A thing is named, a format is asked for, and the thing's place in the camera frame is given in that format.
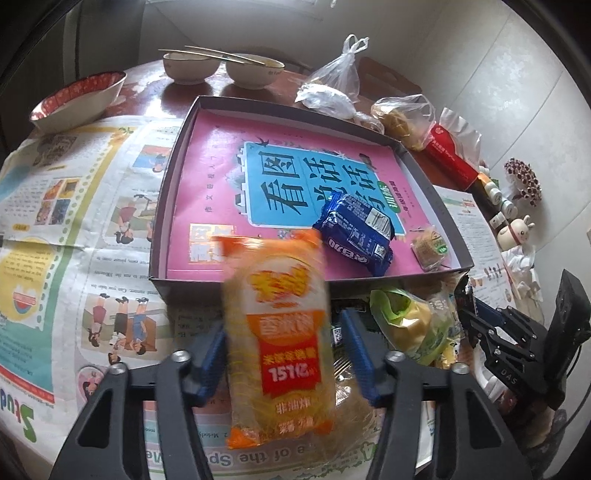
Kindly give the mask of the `red flowered bowl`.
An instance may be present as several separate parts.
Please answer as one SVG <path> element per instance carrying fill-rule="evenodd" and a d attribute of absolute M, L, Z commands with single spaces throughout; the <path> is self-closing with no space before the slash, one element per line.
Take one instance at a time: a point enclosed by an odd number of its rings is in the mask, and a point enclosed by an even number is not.
<path fill-rule="evenodd" d="M 93 74 L 66 85 L 33 108 L 29 121 L 43 134 L 57 134 L 98 119 L 116 100 L 127 74 Z"/>

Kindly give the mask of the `pink and blue book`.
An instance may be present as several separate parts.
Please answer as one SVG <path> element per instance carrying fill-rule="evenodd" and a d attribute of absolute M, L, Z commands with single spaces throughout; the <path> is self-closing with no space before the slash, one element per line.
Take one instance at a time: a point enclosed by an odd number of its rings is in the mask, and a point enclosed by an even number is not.
<path fill-rule="evenodd" d="M 197 113 L 179 168 L 167 246 L 169 279 L 221 281 L 216 236 L 284 239 L 310 227 L 332 193 L 349 193 L 390 217 L 389 277 L 422 274 L 411 242 L 435 222 L 401 154 L 321 130 Z"/>

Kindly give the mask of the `white bowl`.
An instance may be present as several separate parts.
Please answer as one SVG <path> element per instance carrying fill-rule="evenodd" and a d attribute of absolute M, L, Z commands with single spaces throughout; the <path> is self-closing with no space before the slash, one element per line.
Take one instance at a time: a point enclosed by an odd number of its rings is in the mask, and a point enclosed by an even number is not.
<path fill-rule="evenodd" d="M 197 85 L 211 77 L 221 61 L 177 53 L 165 53 L 162 57 L 165 74 L 179 85 Z"/>
<path fill-rule="evenodd" d="M 262 90 L 276 82 L 283 73 L 284 64 L 279 60 L 247 53 L 243 53 L 242 57 L 256 60 L 256 63 L 238 59 L 238 63 L 228 62 L 225 66 L 229 78 L 240 88 Z"/>

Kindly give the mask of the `green pastry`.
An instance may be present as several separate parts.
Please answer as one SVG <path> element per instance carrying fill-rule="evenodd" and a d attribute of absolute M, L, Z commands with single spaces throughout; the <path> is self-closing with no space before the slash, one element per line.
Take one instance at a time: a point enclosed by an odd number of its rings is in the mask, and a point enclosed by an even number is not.
<path fill-rule="evenodd" d="M 373 290 L 370 313 L 394 350 L 431 365 L 448 344 L 456 308 L 443 292 L 420 298 L 406 290 Z"/>

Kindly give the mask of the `round pizza cracker pack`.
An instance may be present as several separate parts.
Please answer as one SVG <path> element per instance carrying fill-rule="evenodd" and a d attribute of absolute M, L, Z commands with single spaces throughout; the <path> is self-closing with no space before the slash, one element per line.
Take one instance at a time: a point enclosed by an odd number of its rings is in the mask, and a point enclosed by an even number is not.
<path fill-rule="evenodd" d="M 411 248 L 419 265 L 426 272 L 438 269 L 449 252 L 446 240 L 433 226 L 420 231 L 412 240 Z"/>

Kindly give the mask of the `row of small bottles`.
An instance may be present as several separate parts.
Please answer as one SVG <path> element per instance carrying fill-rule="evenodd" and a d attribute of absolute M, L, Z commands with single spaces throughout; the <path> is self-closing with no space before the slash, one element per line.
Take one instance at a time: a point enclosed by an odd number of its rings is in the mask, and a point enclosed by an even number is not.
<path fill-rule="evenodd" d="M 487 167 L 478 167 L 478 176 L 471 185 L 470 192 L 494 230 L 518 217 L 517 206 L 502 193 L 498 183 L 490 177 Z"/>

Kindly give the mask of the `crumpled white tissue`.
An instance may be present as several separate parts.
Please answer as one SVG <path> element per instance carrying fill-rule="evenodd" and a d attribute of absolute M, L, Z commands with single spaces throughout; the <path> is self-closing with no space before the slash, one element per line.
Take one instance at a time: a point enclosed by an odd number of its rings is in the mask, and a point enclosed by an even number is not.
<path fill-rule="evenodd" d="M 535 270 L 536 247 L 518 245 L 501 252 L 516 297 L 540 307 L 543 295 L 539 276 Z"/>

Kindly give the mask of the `orange rice cracker pack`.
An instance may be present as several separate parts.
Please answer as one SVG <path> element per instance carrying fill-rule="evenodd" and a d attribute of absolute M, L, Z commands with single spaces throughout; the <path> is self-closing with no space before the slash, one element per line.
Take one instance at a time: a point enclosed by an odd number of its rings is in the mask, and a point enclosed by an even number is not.
<path fill-rule="evenodd" d="M 228 447 L 328 434 L 335 418 L 322 240 L 217 236 L 228 346 Z"/>

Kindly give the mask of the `colourful student newspaper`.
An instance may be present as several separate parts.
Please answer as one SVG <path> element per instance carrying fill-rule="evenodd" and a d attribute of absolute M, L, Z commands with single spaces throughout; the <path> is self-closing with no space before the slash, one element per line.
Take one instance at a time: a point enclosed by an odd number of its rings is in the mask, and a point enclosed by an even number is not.
<path fill-rule="evenodd" d="M 48 476 L 112 350 L 148 366 L 211 327 L 216 301 L 167 303 L 149 277 L 181 127 L 111 117 L 27 141 L 2 167 L 1 430 L 35 479 Z"/>

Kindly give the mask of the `right white bowl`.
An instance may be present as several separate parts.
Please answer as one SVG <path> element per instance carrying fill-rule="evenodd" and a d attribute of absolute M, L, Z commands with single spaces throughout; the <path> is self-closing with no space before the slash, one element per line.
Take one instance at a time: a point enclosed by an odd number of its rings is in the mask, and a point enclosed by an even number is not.
<path fill-rule="evenodd" d="M 256 63 L 238 59 L 238 63 L 228 62 L 225 66 L 229 78 L 240 88 L 262 90 L 276 82 L 283 73 L 284 64 L 279 60 L 247 53 L 243 53 L 242 57 L 256 60 Z"/>

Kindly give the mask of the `wooden chair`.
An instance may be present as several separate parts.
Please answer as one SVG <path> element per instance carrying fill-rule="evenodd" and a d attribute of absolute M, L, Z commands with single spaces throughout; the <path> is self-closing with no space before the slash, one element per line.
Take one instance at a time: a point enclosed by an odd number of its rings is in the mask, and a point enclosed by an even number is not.
<path fill-rule="evenodd" d="M 370 100 L 421 94 L 422 89 L 396 70 L 370 58 L 360 59 L 360 94 Z"/>

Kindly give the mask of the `crumpled white plastic bag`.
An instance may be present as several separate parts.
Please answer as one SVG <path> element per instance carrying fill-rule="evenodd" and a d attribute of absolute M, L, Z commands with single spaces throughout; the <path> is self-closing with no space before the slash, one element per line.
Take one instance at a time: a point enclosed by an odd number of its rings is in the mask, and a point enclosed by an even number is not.
<path fill-rule="evenodd" d="M 385 132 L 385 127 L 379 120 L 356 110 L 352 100 L 345 93 L 327 85 L 304 83 L 297 90 L 295 101 L 329 117 L 353 122 L 379 134 Z"/>

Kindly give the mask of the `white rabbit figurine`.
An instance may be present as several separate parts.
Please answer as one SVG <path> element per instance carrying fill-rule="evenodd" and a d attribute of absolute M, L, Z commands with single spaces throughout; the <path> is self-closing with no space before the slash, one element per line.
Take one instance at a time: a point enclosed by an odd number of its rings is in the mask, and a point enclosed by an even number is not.
<path fill-rule="evenodd" d="M 535 228 L 535 223 L 529 215 L 516 218 L 501 228 L 497 234 L 497 242 L 502 251 L 509 251 L 515 247 L 528 243 L 530 233 Z"/>

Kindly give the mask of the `wooden chopstick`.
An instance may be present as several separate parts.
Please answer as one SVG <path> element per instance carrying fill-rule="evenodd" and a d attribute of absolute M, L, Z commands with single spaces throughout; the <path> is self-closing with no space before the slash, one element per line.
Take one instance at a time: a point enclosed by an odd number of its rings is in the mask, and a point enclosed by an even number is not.
<path fill-rule="evenodd" d="M 198 57 L 204 57 L 204 58 L 209 58 L 209 59 L 215 59 L 215 60 L 219 60 L 219 61 L 223 61 L 223 62 L 230 62 L 230 63 L 239 64 L 239 65 L 245 65 L 245 62 L 243 62 L 242 60 L 239 60 L 239 59 L 229 58 L 228 56 L 215 55 L 215 54 L 210 54 L 210 53 L 205 53 L 205 52 L 195 52 L 195 51 L 190 51 L 190 50 L 179 50 L 179 49 L 158 49 L 158 51 L 162 52 L 162 53 L 177 53 L 177 54 L 183 54 L 183 55 L 198 56 Z"/>
<path fill-rule="evenodd" d="M 200 54 L 211 54 L 216 56 L 221 56 L 223 59 L 231 60 L 231 62 L 238 62 L 242 64 L 252 64 L 252 65 L 259 65 L 259 66 L 266 66 L 266 63 L 260 61 L 258 59 L 250 58 L 242 54 L 235 54 L 229 53 L 221 50 L 193 46 L 193 45 L 185 45 L 185 48 L 197 51 Z"/>

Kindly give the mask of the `blue cookie pack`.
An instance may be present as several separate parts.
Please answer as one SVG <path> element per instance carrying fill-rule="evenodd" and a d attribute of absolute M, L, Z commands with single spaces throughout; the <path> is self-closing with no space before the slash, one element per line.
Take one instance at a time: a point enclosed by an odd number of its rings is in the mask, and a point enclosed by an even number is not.
<path fill-rule="evenodd" d="M 355 195 L 332 193 L 314 228 L 326 246 L 362 264 L 375 277 L 384 276 L 394 260 L 390 217 Z"/>

